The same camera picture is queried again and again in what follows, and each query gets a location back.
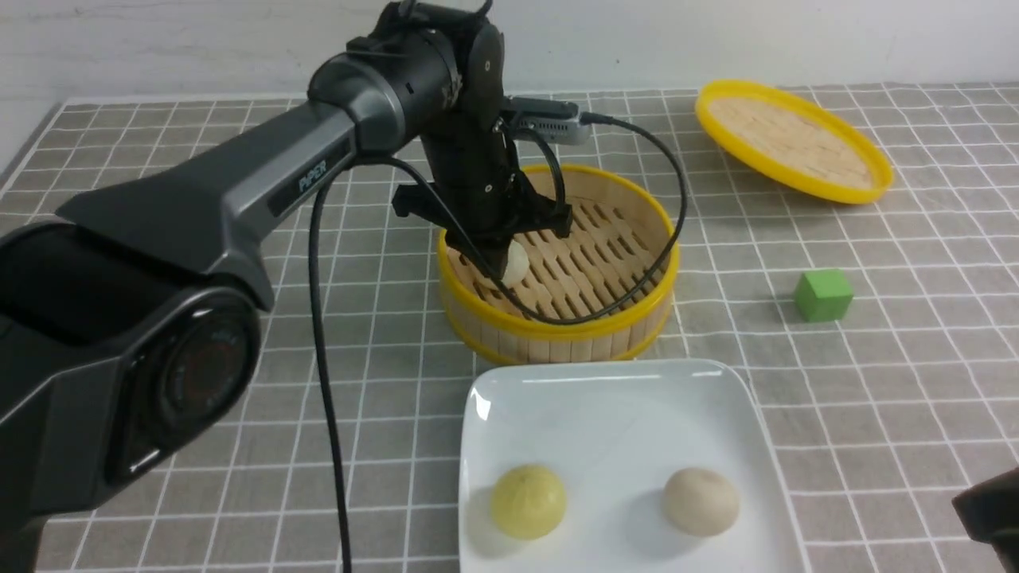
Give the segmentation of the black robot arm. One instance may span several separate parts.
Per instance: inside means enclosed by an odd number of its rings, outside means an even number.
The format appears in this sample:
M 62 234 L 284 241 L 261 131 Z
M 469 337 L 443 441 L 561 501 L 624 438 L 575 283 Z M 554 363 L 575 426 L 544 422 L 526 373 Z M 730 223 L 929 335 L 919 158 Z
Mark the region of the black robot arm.
M 494 282 L 516 235 L 567 233 L 564 200 L 517 163 L 490 7 L 390 3 L 294 108 L 3 236 L 4 572 L 35 570 L 48 519 L 95 510 L 232 410 L 275 302 L 262 244 L 339 174 L 420 140 L 433 183 L 401 186 L 394 210 Z

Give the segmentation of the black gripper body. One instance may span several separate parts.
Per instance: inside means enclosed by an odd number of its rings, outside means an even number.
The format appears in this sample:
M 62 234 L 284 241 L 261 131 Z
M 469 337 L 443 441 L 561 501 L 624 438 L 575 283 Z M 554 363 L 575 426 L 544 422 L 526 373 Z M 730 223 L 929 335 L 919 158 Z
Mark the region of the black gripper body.
M 488 127 L 459 111 L 430 121 L 420 140 L 433 175 L 431 188 L 398 186 L 392 199 L 394 212 L 421 217 L 450 233 L 461 224 L 478 247 L 487 249 L 496 249 L 519 233 L 570 235 L 574 217 L 565 200 L 564 170 L 556 156 L 549 157 L 553 191 L 546 197 L 521 170 L 514 145 L 518 138 L 549 144 L 532 131 L 513 133 L 500 112 Z

